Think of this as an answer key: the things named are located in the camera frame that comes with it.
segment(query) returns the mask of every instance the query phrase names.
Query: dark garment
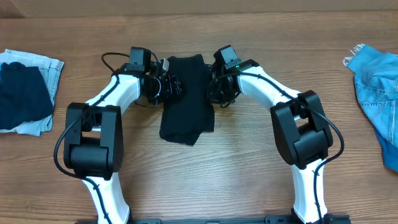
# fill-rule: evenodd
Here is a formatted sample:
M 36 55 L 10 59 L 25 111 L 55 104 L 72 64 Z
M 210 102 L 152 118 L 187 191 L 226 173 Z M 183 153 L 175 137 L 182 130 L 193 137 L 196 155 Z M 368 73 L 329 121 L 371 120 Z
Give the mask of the dark garment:
M 3 63 L 0 70 L 0 129 L 38 121 L 53 112 L 49 91 L 38 67 Z
M 159 134 L 166 141 L 193 146 L 200 133 L 214 131 L 214 108 L 207 98 L 211 74 L 201 55 L 168 60 L 168 73 L 178 76 L 182 97 L 164 103 Z

